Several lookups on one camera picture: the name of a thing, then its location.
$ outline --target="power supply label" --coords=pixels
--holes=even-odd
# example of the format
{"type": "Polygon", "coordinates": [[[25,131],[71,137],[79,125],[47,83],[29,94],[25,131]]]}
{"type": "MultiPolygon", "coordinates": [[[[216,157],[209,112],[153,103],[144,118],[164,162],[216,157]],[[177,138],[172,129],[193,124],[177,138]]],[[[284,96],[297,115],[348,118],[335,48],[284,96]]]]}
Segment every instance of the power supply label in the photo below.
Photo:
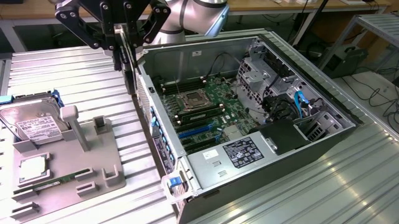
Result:
{"type": "Polygon", "coordinates": [[[247,137],[223,146],[235,168],[241,168],[264,158],[251,137],[247,137]]]}
{"type": "Polygon", "coordinates": [[[17,122],[16,125],[33,142],[61,135],[61,131],[52,116],[25,120],[17,122]]]}

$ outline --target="hard drive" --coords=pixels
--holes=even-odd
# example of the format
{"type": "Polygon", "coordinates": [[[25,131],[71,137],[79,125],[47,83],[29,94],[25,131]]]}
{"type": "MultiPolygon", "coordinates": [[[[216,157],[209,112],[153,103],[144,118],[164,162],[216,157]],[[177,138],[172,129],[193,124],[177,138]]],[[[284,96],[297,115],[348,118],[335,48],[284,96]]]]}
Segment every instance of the hard drive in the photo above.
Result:
{"type": "Polygon", "coordinates": [[[63,102],[57,91],[11,97],[0,104],[0,120],[17,141],[32,140],[40,145],[63,139],[61,132],[69,126],[60,118],[63,102]]]}

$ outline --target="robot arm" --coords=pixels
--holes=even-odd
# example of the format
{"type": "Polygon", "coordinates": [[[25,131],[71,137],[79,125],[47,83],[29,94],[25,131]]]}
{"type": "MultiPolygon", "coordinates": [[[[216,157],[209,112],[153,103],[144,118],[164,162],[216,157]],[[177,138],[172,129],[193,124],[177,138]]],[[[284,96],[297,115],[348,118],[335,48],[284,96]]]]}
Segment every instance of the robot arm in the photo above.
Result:
{"type": "Polygon", "coordinates": [[[171,15],[152,44],[183,42],[184,29],[215,37],[228,15],[227,0],[167,0],[171,15]]]}
{"type": "Polygon", "coordinates": [[[101,47],[113,55],[115,69],[121,69],[121,43],[115,36],[113,26],[125,24],[131,49],[151,43],[171,14],[171,9],[163,0],[63,0],[56,4],[56,18],[71,32],[93,49],[101,47]],[[139,28],[136,22],[147,6],[152,13],[139,28]],[[91,27],[79,16],[79,7],[101,23],[101,30],[91,27]]]}

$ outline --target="white label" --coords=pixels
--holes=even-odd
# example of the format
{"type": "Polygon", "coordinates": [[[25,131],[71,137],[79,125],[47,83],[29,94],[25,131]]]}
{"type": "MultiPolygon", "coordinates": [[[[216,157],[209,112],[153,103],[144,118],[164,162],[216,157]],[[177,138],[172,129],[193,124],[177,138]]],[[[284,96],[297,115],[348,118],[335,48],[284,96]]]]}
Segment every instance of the white label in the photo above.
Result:
{"type": "Polygon", "coordinates": [[[17,122],[17,126],[33,142],[61,135],[61,131],[52,116],[17,122]]]}
{"type": "Polygon", "coordinates": [[[201,50],[199,50],[199,51],[193,51],[192,52],[192,56],[195,57],[195,56],[200,56],[201,55],[201,50]]]}
{"type": "Polygon", "coordinates": [[[219,156],[216,149],[212,149],[211,151],[207,151],[203,153],[205,160],[213,158],[215,156],[219,156]]]}

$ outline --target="blue pcie slot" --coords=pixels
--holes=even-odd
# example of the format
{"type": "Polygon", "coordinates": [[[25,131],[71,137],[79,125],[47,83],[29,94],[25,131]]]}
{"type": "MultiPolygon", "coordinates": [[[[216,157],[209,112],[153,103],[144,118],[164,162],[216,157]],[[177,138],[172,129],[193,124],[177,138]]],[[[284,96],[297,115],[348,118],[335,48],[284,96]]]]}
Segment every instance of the blue pcie slot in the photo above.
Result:
{"type": "Polygon", "coordinates": [[[211,128],[212,128],[212,124],[209,124],[209,125],[207,125],[207,126],[204,126],[204,127],[200,127],[200,128],[197,128],[197,129],[195,129],[195,130],[192,130],[192,131],[184,132],[184,133],[179,134],[179,139],[183,139],[183,138],[185,138],[185,137],[188,137],[188,136],[192,136],[192,135],[195,135],[195,134],[207,132],[207,131],[211,130],[211,128]]]}

